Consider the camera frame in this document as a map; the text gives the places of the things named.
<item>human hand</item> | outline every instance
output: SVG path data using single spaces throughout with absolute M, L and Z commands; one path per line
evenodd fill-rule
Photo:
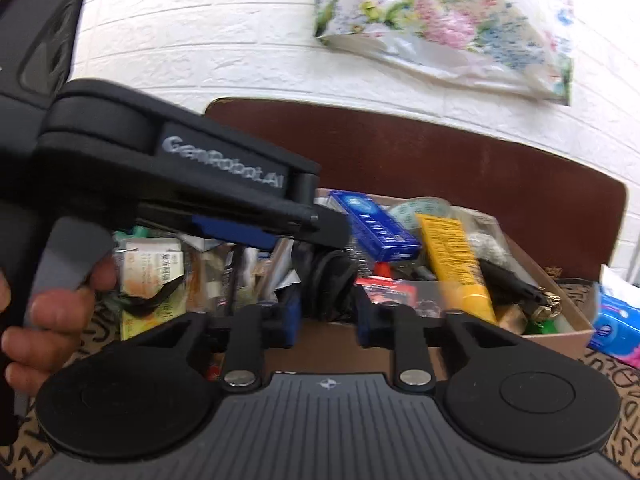
M 49 375 L 65 364 L 80 345 L 80 335 L 94 313 L 95 291 L 110 290 L 116 267 L 108 256 L 92 270 L 78 290 L 62 288 L 38 294 L 29 309 L 36 328 L 12 326 L 2 334 L 0 348 L 9 359 L 4 376 L 14 390 L 35 396 Z M 0 272 L 0 312 L 11 302 L 11 290 Z

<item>floral plastic bag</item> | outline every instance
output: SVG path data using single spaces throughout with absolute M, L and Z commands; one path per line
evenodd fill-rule
M 447 82 L 569 104 L 571 0 L 316 0 L 316 37 Z

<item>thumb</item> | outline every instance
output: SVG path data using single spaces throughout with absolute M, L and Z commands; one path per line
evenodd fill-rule
M 9 303 L 11 303 L 11 289 L 4 274 L 0 272 L 0 312 L 4 312 Z

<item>open box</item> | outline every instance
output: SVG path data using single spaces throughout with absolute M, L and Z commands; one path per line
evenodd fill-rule
M 328 190 L 319 189 L 318 196 L 326 196 Z M 400 202 L 397 198 L 370 195 L 376 202 L 392 206 Z M 584 348 L 591 339 L 593 327 L 584 314 L 575 306 L 562 289 L 548 274 L 513 240 L 505 235 L 511 255 L 526 270 L 539 286 L 560 297 L 562 315 L 566 319 L 567 332 L 556 334 L 526 335 L 551 350 L 573 359 L 582 357 Z M 591 294 L 584 306 L 585 311 L 594 308 Z M 439 349 L 430 348 L 436 376 L 446 377 L 440 359 Z M 390 352 L 381 348 L 363 349 L 358 346 L 353 326 L 305 321 L 298 337 L 298 343 L 288 350 L 269 349 L 265 354 L 265 371 L 276 370 L 313 373 L 390 373 Z

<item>floral pattern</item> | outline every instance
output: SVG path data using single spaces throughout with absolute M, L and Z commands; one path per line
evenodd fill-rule
M 558 0 L 555 19 L 573 21 L 571 0 Z M 571 44 L 565 37 L 532 27 L 508 0 L 316 0 L 316 37 L 390 32 L 490 57 L 519 73 L 546 70 L 556 100 L 567 103 L 572 79 Z

